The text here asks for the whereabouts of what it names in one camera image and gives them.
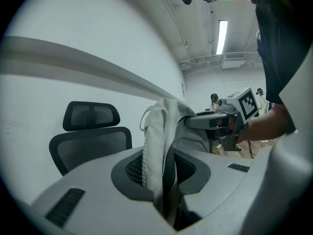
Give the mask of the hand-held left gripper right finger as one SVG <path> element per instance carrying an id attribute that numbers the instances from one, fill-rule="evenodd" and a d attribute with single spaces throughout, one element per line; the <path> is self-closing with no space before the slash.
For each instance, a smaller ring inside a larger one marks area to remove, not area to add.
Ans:
<path id="1" fill-rule="evenodd" d="M 311 135 L 294 133 L 255 159 L 176 151 L 179 235 L 281 235 L 297 230 L 311 187 Z"/>

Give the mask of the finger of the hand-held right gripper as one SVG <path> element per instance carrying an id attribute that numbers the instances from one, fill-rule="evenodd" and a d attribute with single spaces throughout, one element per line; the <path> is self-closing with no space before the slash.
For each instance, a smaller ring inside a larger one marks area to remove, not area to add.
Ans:
<path id="1" fill-rule="evenodd" d="M 211 114 L 188 117 L 185 119 L 185 125 L 193 129 L 216 130 L 219 127 L 228 126 L 228 116 L 227 114 Z"/>

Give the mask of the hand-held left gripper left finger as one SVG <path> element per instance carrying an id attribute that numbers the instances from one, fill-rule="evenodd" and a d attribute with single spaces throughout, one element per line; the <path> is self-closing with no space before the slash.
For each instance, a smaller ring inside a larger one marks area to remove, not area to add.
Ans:
<path id="1" fill-rule="evenodd" d="M 142 147 L 86 162 L 47 188 L 32 204 L 47 216 L 70 189 L 82 197 L 63 225 L 75 235 L 173 235 L 176 230 L 154 207 L 151 191 L 132 181 L 126 166 Z"/>

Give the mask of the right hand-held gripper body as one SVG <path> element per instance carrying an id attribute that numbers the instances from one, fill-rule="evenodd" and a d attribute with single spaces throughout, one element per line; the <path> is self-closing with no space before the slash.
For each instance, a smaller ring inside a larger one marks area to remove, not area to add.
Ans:
<path id="1" fill-rule="evenodd" d="M 219 141 L 224 151 L 240 151 L 238 137 L 248 122 L 258 113 L 252 89 L 244 88 L 226 98 L 218 99 L 218 106 L 211 117 L 208 138 Z"/>

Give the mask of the white grey garment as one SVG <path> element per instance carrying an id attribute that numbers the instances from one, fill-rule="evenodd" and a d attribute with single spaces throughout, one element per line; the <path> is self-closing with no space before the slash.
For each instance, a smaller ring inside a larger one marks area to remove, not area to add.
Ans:
<path id="1" fill-rule="evenodd" d="M 196 113 L 184 102 L 163 98 L 144 112 L 145 140 L 142 184 L 153 192 L 154 205 L 173 226 L 179 207 L 178 168 L 174 150 L 209 152 L 204 130 L 187 127 L 184 120 Z"/>

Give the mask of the black mesh office chair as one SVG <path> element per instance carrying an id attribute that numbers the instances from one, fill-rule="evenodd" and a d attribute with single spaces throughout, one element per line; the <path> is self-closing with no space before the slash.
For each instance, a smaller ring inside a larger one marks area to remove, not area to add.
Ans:
<path id="1" fill-rule="evenodd" d="M 49 143 L 51 157 L 61 175 L 88 161 L 131 149 L 131 132 L 119 124 L 119 112 L 111 104 L 70 102 L 63 118 L 65 132 Z"/>

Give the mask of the person's right forearm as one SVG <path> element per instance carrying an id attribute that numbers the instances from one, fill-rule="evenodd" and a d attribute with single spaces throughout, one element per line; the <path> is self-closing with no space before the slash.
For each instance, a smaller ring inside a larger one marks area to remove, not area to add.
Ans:
<path id="1" fill-rule="evenodd" d="M 284 105 L 275 104 L 268 113 L 252 118 L 237 139 L 243 141 L 261 141 L 279 138 L 286 134 L 289 113 Z"/>

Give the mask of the ceiling air conditioner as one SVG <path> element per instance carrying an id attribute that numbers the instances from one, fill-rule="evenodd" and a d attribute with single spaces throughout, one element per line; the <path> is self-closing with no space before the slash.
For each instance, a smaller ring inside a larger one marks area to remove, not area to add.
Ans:
<path id="1" fill-rule="evenodd" d="M 225 53 L 221 63 L 223 69 L 239 68 L 246 62 L 244 53 Z"/>

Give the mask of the person's black shirt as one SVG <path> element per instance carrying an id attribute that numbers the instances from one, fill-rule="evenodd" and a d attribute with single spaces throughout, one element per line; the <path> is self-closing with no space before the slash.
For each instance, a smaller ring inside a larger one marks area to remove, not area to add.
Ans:
<path id="1" fill-rule="evenodd" d="M 290 82 L 312 42 L 310 30 L 303 26 L 310 0 L 251 0 L 256 6 L 259 26 L 257 48 L 265 78 L 266 99 L 284 105 L 279 94 Z M 295 130 L 289 115 L 287 134 Z"/>

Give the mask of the ceiling light strip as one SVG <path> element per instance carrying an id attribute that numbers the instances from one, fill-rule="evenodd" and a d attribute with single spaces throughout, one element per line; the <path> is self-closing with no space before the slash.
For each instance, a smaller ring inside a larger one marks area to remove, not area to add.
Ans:
<path id="1" fill-rule="evenodd" d="M 220 55 L 223 53 L 225 39 L 227 35 L 228 21 L 219 21 L 219 35 L 216 54 Z"/>

